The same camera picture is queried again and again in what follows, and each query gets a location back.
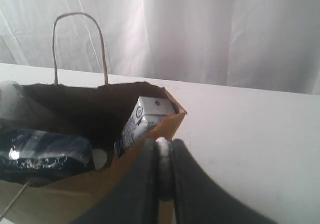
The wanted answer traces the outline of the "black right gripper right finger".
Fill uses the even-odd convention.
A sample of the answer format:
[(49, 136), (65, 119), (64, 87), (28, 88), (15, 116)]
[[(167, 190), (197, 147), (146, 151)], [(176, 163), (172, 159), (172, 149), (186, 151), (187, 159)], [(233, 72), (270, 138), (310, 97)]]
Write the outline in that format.
[(171, 144), (177, 223), (270, 223), (217, 185), (182, 140)]

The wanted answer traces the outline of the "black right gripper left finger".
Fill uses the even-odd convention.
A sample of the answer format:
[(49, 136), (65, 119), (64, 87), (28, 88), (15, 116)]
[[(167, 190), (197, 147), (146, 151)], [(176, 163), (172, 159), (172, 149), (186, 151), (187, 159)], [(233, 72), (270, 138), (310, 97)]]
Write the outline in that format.
[(110, 193), (73, 223), (158, 223), (159, 157), (156, 141), (146, 140)]

